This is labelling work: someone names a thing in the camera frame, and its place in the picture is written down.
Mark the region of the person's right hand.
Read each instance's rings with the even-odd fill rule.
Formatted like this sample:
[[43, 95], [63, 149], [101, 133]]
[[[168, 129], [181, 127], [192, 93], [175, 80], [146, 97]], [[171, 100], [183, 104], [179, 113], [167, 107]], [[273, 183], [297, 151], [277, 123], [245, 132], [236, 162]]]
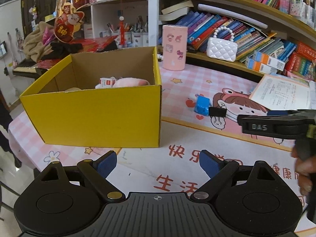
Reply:
[[302, 161], [298, 156], [298, 150], [296, 146], [294, 146], [291, 151], [291, 157], [296, 159], [295, 171], [299, 174], [298, 185], [300, 188], [300, 193], [303, 196], [308, 196], [313, 187], [310, 174], [315, 173], [316, 170], [315, 156], [308, 158], [306, 161]]

